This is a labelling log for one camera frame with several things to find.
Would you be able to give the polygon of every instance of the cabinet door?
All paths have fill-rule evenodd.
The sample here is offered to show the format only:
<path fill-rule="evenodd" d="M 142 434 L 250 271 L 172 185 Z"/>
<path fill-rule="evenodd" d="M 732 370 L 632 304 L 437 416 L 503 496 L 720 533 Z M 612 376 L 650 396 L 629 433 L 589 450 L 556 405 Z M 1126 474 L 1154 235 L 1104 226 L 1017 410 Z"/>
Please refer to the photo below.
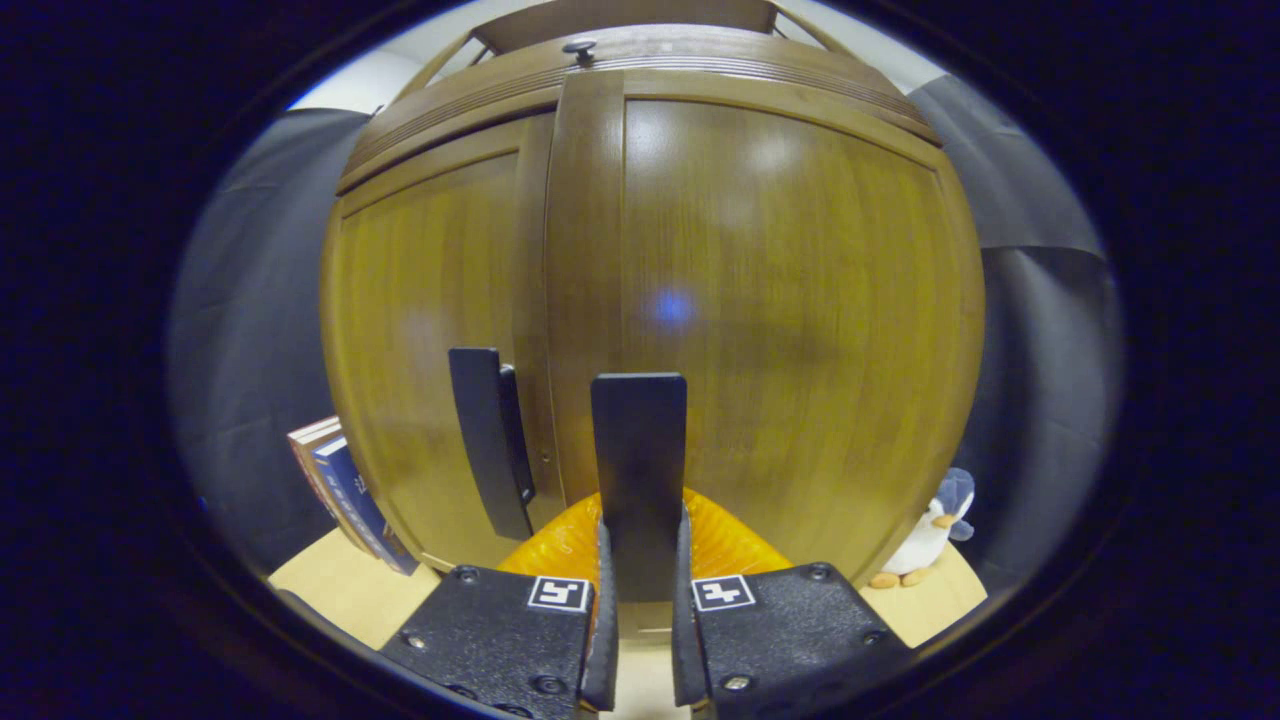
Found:
<path fill-rule="evenodd" d="M 552 127 L 538 115 L 428 150 L 344 195 L 330 220 L 321 315 L 334 405 L 388 523 L 440 568 L 495 565 L 517 544 L 493 532 L 476 491 L 451 347 L 497 347 L 516 368 L 534 528 L 563 509 L 540 284 Z"/>
<path fill-rule="evenodd" d="M 675 370 L 686 484 L 794 562 L 874 573 L 945 474 L 982 352 L 977 238 L 943 154 L 824 91 L 585 72 L 547 192 L 566 501 L 596 489 L 591 378 Z"/>

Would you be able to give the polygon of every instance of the wooden cabinet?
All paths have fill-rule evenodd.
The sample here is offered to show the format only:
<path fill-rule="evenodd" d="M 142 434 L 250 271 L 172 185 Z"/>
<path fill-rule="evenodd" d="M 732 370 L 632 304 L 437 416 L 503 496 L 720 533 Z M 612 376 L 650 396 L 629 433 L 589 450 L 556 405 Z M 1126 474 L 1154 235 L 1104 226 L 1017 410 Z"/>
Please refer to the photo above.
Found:
<path fill-rule="evenodd" d="M 424 559 L 493 565 L 515 541 L 470 475 L 448 348 L 516 366 L 535 529 L 596 489 L 591 378 L 675 370 L 686 484 L 792 561 L 868 577 L 937 488 L 977 382 L 982 269 L 954 170 L 851 58 L 724 28 L 593 36 L 588 68 L 558 42 L 502 55 L 357 145 L 323 278 L 357 464 Z"/>

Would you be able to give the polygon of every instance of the penguin plush toy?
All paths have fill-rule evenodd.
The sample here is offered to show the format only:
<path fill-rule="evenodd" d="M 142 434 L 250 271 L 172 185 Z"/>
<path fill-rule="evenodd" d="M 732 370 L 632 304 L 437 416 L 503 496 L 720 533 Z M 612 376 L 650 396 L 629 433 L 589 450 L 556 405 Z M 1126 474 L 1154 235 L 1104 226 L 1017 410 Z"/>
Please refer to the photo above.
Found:
<path fill-rule="evenodd" d="M 919 584 L 931 573 L 929 565 L 942 555 L 947 539 L 972 538 L 973 525 L 963 518 L 973 503 L 973 475 L 960 468 L 948 469 L 920 521 L 888 559 L 884 569 L 872 578 L 870 585 L 891 588 L 900 582 L 904 587 Z"/>

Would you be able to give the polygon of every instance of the cabinet top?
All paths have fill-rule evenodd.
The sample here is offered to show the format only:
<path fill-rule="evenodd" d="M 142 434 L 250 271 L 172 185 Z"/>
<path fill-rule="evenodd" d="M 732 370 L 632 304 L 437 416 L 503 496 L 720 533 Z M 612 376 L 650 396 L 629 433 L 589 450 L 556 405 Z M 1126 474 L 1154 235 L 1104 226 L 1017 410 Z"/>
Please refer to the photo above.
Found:
<path fill-rule="evenodd" d="M 480 127 L 549 111 L 571 73 L 654 68 L 746 77 L 841 96 L 874 115 L 941 145 L 924 115 L 877 69 L 850 55 L 759 32 L 710 26 L 646 24 L 591 31 L 593 58 L 563 51 L 576 36 L 498 55 L 411 91 L 375 115 L 351 154 L 338 192 L 428 147 Z"/>

